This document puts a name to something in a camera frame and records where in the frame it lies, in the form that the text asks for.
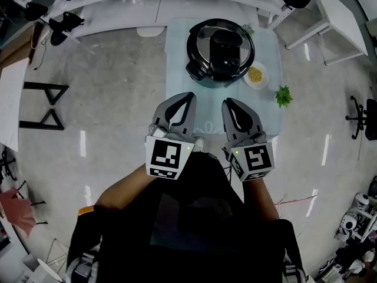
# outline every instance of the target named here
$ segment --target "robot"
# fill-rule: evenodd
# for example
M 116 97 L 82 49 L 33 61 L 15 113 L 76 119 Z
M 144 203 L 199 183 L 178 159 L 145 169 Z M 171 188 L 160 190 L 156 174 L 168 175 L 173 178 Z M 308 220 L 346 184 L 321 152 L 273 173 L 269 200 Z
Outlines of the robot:
M 181 121 L 170 124 L 186 104 Z M 226 159 L 243 181 L 265 177 L 275 168 L 272 144 L 258 114 L 241 101 L 227 98 L 221 107 L 228 142 Z M 192 136 L 196 112 L 194 93 L 181 93 L 161 103 L 145 138 L 147 174 L 178 179 L 192 151 L 201 150 L 203 139 Z
M 352 231 L 360 227 L 359 221 L 363 214 L 359 211 L 365 211 L 369 206 L 369 198 L 363 193 L 357 193 L 352 202 L 352 207 L 344 214 L 340 227 L 335 232 L 335 238 L 341 241 L 347 241 Z

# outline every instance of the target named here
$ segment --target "small succulent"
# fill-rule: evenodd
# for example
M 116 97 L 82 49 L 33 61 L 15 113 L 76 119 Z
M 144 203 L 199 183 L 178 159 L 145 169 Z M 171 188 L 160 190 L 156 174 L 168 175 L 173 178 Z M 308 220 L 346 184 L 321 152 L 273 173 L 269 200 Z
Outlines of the small succulent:
M 287 107 L 288 104 L 293 101 L 288 86 L 280 86 L 280 89 L 276 92 L 276 100 L 279 104 L 279 108 L 282 108 L 282 106 Z
M 250 26 L 250 24 L 242 25 L 242 27 L 246 30 L 246 32 L 249 34 L 249 36 L 250 36 L 251 38 L 253 38 L 254 30 L 253 30 L 253 28 Z

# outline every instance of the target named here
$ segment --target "office chair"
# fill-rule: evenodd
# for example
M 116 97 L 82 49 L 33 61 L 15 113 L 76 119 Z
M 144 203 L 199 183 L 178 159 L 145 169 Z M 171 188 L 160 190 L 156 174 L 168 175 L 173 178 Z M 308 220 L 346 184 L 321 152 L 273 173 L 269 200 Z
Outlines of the office chair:
M 355 102 L 356 111 L 358 112 L 357 117 L 350 118 L 346 116 L 346 120 L 357 120 L 358 127 L 356 130 L 356 134 L 352 135 L 352 139 L 357 139 L 360 130 L 365 129 L 365 136 L 368 140 L 376 140 L 377 139 L 377 101 L 368 99 L 366 101 L 366 110 L 364 110 L 363 105 L 359 105 L 356 101 L 354 96 L 351 96 L 351 100 Z
M 36 222 L 32 206 L 45 205 L 45 201 L 31 203 L 28 198 L 24 198 L 20 189 L 27 184 L 26 180 L 22 185 L 16 189 L 10 188 L 4 193 L 0 194 L 0 204 L 2 206 L 2 212 L 5 214 L 7 221 L 22 229 L 29 238 L 30 232 L 35 225 L 48 224 L 47 221 Z

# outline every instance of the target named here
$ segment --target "table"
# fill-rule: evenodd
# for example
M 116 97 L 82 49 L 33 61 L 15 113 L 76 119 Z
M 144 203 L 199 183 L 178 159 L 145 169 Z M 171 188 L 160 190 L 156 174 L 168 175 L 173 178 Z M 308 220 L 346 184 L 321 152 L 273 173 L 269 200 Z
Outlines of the table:
M 17 282 L 23 283 L 57 283 L 63 282 L 62 278 L 45 262 L 29 254 L 22 259 L 25 273 Z
M 34 121 L 19 122 L 19 104 L 22 89 L 44 90 L 50 105 L 53 106 L 69 88 L 67 85 L 24 82 L 28 64 L 29 58 L 18 61 L 5 67 L 0 76 L 0 123 L 2 127 L 0 129 L 0 143 L 16 152 L 18 152 L 18 127 L 64 130 L 64 126 L 52 108 L 47 111 L 39 123 Z M 53 97 L 51 90 L 60 90 L 60 92 Z M 45 124 L 49 116 L 52 116 L 56 125 Z
M 326 65 L 335 64 L 363 54 L 368 55 L 363 36 L 353 13 L 339 0 L 316 0 L 316 2 L 323 19 L 307 29 L 297 40 L 287 44 L 286 48 L 291 49 L 317 32 L 322 35 L 333 28 L 355 46 L 357 51 L 326 60 Z
M 186 71 L 186 65 L 189 62 L 186 50 L 189 30 L 203 21 L 202 19 L 174 18 L 169 22 L 165 45 L 166 98 L 188 91 L 196 95 L 194 133 L 224 133 L 221 104 L 224 99 L 231 97 L 244 102 L 259 115 L 263 130 L 269 139 L 277 136 L 283 129 L 284 110 L 279 108 L 275 99 L 276 91 L 279 86 L 283 85 L 276 34 L 268 29 L 253 27 L 255 61 L 267 68 L 270 77 L 269 85 L 265 89 L 254 90 L 244 82 L 243 78 L 227 88 L 210 89 L 194 82 Z

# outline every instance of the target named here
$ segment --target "metal table leg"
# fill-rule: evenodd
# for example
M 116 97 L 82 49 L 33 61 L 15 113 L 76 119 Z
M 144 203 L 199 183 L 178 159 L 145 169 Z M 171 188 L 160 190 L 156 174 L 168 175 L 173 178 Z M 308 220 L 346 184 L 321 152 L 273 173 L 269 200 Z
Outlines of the metal table leg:
M 329 60 L 326 60 L 325 65 L 331 65 L 331 64 L 339 63 L 339 62 L 342 62 L 342 61 L 345 61 L 345 60 L 348 60 L 348 59 L 356 58 L 360 55 L 364 55 L 364 53 L 362 53 L 360 51 L 357 51 L 357 52 L 354 51 L 354 52 L 351 52 L 351 53 L 346 54 L 346 55 L 341 55 L 339 57 L 335 57 L 335 58 L 331 58 Z
M 300 37 L 298 40 L 296 41 L 293 41 L 292 43 L 290 44 L 286 44 L 285 45 L 285 48 L 287 48 L 288 50 L 299 45 L 300 43 L 302 43 L 303 41 L 305 41 L 306 39 L 310 38 L 312 35 L 315 35 L 317 32 L 319 31 L 322 31 L 323 29 L 325 29 L 326 27 L 329 26 L 329 21 L 325 18 L 325 19 L 322 19 L 321 21 L 319 21 L 318 23 L 316 23 L 315 25 L 313 25 L 312 27 L 308 28 Z
M 49 116 L 52 116 L 52 118 L 55 120 L 56 125 L 48 125 L 45 124 L 46 120 L 48 119 Z M 40 123 L 36 121 L 24 121 L 20 120 L 19 121 L 19 127 L 20 128 L 25 128 L 25 129 L 41 129 L 41 130 L 64 130 L 64 126 L 62 125 L 59 117 L 57 116 L 56 112 L 54 109 L 50 109 L 47 111 L 46 115 L 43 116 L 43 119 L 41 120 Z
M 68 90 L 67 85 L 56 85 L 56 84 L 45 84 L 45 83 L 34 83 L 34 82 L 24 82 L 24 89 L 36 89 L 44 90 L 50 105 L 55 105 L 55 103 L 61 98 L 61 96 Z M 57 96 L 52 97 L 51 90 L 60 90 Z
M 323 31 L 318 32 L 318 34 L 319 34 L 319 35 L 323 35 L 323 34 L 325 34 L 326 32 L 328 32 L 328 31 L 330 31 L 330 30 L 332 30 L 332 27 L 331 27 L 331 26 L 325 28 Z

